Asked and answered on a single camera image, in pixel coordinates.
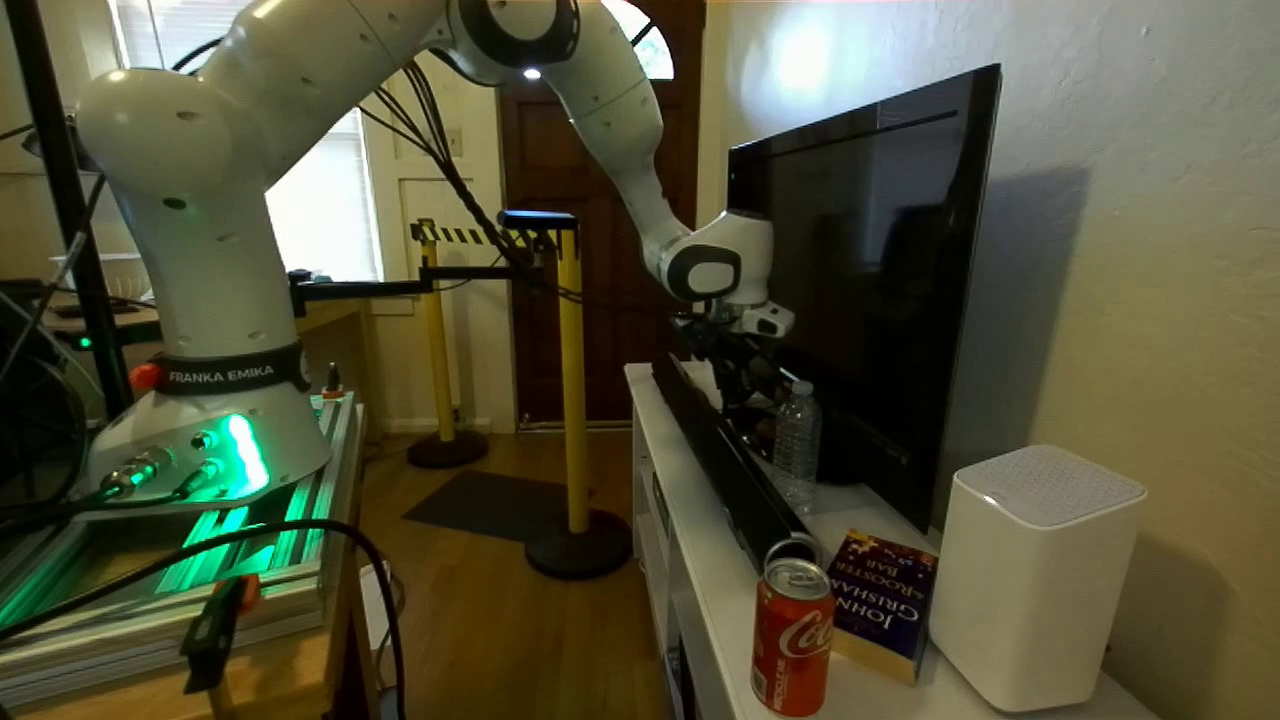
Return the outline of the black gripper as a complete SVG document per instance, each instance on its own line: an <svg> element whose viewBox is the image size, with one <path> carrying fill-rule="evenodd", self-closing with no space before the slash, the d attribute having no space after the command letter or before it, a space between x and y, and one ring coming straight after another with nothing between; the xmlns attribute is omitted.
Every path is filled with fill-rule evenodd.
<svg viewBox="0 0 1280 720"><path fill-rule="evenodd" d="M735 333L703 306L679 306L674 314L674 334L674 364L710 399L777 399L785 390L785 373L768 334Z"/></svg>

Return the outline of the metal robot base platform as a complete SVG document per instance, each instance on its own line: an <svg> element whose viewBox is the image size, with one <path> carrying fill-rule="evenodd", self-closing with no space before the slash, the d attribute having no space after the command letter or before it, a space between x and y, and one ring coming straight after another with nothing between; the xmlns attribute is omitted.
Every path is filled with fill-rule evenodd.
<svg viewBox="0 0 1280 720"><path fill-rule="evenodd" d="M362 475L364 406L321 399L328 463L256 501L195 509L86 513L4 554L0 703L47 708L183 666L181 644L209 591L256 574L259 600L238 646L321 632L336 617Z"/></svg>

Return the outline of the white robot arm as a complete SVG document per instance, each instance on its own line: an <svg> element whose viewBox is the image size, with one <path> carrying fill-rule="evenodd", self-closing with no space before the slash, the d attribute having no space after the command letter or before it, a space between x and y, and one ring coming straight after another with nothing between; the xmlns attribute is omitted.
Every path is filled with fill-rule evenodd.
<svg viewBox="0 0 1280 720"><path fill-rule="evenodd" d="M254 0L195 72L110 72L75 130L159 304L159 385L93 442L118 494L238 502L328 463L269 189L367 91L438 52L502 87L541 75L626 198L645 269L730 333L781 334L772 227L676 220L657 177L660 103L601 0Z"/></svg>

